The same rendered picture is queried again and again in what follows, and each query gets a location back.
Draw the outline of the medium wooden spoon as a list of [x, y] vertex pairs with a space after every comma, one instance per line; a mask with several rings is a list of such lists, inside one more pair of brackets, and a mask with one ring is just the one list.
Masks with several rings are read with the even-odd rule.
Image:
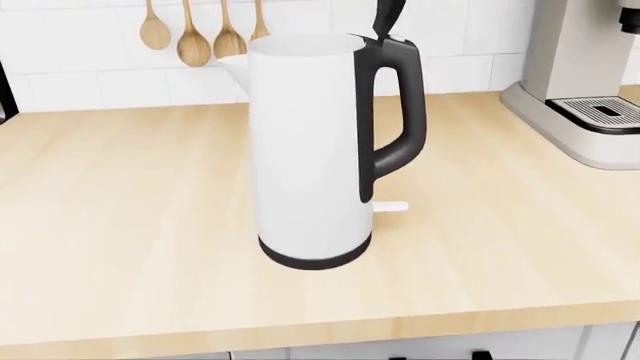
[[247, 44], [244, 38], [232, 26], [228, 0], [220, 0], [222, 24], [216, 35], [212, 50], [216, 59], [220, 60], [229, 56], [240, 56], [247, 53]]

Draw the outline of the large wooden spoon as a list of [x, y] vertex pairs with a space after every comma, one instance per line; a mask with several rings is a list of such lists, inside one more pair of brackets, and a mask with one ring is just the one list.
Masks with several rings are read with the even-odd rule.
[[211, 59], [211, 49], [207, 39], [194, 26], [189, 0], [182, 0], [182, 5], [184, 31], [177, 42], [177, 55], [189, 67], [202, 67]]

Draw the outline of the small wooden spoon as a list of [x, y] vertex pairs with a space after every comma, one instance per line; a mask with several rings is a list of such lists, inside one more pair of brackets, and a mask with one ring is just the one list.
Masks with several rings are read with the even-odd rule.
[[151, 50], [163, 50], [171, 41], [168, 26], [155, 13], [152, 0], [145, 0], [145, 6], [146, 16], [139, 29], [141, 41]]

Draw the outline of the beige coffee machine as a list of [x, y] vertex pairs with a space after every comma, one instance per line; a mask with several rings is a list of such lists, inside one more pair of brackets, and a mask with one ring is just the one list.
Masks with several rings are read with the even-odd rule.
[[502, 104], [565, 154], [640, 170], [640, 105], [621, 98], [640, 0], [536, 0], [520, 80]]

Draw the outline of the black appliance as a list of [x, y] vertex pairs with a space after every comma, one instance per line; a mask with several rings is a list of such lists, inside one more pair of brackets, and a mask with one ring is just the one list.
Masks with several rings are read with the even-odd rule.
[[8, 77], [0, 62], [0, 125], [19, 113]]

